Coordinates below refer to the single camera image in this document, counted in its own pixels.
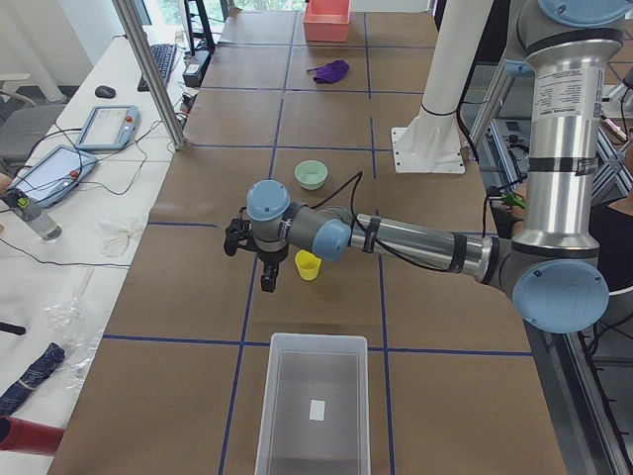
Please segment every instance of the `computer mouse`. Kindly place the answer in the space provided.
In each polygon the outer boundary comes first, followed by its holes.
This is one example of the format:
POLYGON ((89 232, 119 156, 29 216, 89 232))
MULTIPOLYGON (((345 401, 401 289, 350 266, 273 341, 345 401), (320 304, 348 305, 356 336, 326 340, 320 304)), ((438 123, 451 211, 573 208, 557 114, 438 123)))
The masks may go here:
POLYGON ((103 99, 112 99, 117 95, 117 90, 106 85, 101 85, 95 89, 95 96, 103 99))

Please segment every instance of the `chair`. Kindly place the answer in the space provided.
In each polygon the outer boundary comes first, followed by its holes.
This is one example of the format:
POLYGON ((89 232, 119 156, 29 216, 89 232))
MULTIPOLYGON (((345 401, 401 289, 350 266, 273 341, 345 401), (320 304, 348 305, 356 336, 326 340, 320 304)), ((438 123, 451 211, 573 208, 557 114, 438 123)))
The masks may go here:
POLYGON ((0 74, 0 96, 23 103, 0 127, 0 160, 5 171, 16 173, 29 159, 33 146, 42 139, 63 111, 63 105, 37 105, 32 99, 3 89, 7 81, 23 81, 30 74, 0 74))

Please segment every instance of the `black keyboard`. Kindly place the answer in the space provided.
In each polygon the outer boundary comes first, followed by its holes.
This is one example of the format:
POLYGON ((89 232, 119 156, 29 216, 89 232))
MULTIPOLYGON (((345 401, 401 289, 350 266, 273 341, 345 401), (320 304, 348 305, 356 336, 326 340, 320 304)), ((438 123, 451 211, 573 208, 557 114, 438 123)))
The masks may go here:
MULTIPOLYGON (((151 52, 153 53, 154 59, 156 60, 156 65, 158 66, 158 71, 160 72, 160 77, 162 77, 163 84, 167 84, 167 81, 169 80, 169 74, 171 74, 171 66, 173 65, 174 57, 176 57, 177 50, 177 45, 151 46, 151 52)), ((140 78, 136 90, 138 92, 149 90, 149 86, 147 85, 143 77, 140 78)))

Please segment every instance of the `bottle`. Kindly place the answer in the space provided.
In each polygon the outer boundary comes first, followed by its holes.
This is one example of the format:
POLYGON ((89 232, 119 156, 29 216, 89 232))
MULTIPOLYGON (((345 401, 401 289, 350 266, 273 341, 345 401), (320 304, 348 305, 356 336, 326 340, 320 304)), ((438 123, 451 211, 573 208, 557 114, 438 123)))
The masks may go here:
POLYGON ((35 231, 40 238, 51 240, 61 235, 61 228, 52 220, 48 213, 35 201, 29 199, 26 193, 18 188, 9 188, 0 197, 29 228, 35 231))

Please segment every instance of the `blue electronic device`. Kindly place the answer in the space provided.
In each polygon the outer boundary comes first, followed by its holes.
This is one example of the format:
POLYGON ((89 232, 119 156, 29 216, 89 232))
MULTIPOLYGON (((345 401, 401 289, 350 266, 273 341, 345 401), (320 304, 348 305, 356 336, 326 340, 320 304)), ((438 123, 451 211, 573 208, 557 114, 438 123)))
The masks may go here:
POLYGON ((59 145, 37 165, 12 184, 24 191, 42 208, 61 201, 98 162, 95 155, 70 146, 59 145))
POLYGON ((135 134, 138 116, 136 106, 93 107, 81 129, 77 148, 92 153, 123 149, 135 134))

